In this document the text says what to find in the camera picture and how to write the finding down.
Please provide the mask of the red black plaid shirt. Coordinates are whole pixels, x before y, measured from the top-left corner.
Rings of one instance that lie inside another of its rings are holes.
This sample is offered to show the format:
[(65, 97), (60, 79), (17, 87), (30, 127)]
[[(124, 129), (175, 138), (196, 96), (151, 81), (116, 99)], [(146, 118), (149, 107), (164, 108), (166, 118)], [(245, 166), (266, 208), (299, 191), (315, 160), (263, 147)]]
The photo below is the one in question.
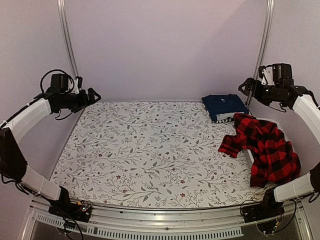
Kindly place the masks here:
[(276, 123), (235, 113), (234, 127), (235, 135), (225, 135), (218, 151), (232, 158), (242, 150), (251, 151), (251, 187), (263, 188), (269, 182), (282, 185), (300, 176), (300, 159)]

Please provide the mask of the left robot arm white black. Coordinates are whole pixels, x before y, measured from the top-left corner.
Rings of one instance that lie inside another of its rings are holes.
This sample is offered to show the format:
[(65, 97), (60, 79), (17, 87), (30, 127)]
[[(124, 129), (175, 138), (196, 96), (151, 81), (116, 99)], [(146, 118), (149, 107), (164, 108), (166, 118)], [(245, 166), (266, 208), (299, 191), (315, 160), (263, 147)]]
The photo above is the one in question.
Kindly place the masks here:
[(19, 142), (40, 121), (52, 114), (69, 110), (75, 114), (101, 100), (93, 89), (82, 88), (83, 78), (71, 77), (61, 69), (52, 69), (44, 74), (51, 76), (50, 86), (44, 89), (45, 77), (40, 79), (40, 94), (23, 106), (0, 125), (0, 179), (26, 195), (34, 194), (44, 198), (63, 216), (74, 213), (69, 192), (36, 172), (25, 159)]

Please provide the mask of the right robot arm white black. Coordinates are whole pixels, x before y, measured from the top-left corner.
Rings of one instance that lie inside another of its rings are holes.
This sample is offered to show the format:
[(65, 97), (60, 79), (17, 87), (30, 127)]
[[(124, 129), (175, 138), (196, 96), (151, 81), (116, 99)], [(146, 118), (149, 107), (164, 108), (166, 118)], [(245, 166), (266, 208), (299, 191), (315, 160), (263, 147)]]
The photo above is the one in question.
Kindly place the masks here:
[[(292, 66), (288, 63), (262, 65), (258, 68), (260, 80), (247, 78), (238, 90), (247, 97), (253, 97), (265, 106), (278, 102), (282, 108), (294, 111), (308, 126), (317, 141), (320, 140), (320, 106), (313, 93), (301, 85), (295, 85)], [(320, 165), (307, 174), (288, 183), (267, 190), (258, 213), (269, 218), (285, 201), (310, 196), (312, 203), (320, 196)]]

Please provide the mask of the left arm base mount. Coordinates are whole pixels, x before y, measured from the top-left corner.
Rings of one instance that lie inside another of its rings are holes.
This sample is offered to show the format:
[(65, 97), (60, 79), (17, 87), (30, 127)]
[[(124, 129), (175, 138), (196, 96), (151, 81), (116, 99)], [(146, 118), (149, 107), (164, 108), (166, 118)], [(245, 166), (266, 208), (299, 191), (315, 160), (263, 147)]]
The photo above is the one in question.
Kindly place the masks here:
[(84, 223), (88, 223), (90, 220), (92, 205), (84, 200), (72, 202), (68, 190), (62, 186), (58, 200), (49, 200), (48, 202), (50, 203), (48, 212), (52, 215)]

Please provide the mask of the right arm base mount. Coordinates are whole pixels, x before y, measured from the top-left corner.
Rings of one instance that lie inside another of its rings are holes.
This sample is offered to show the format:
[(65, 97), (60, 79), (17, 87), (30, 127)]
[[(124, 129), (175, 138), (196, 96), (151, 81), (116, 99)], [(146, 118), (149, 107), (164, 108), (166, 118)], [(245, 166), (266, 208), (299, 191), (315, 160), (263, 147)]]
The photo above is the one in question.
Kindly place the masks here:
[(255, 201), (255, 204), (248, 206), (240, 206), (240, 214), (245, 223), (257, 222), (274, 218), (271, 221), (265, 221), (256, 225), (257, 229), (263, 235), (272, 235), (278, 229), (284, 218), (283, 202), (277, 202), (274, 195), (274, 189), (268, 189), (261, 202)]

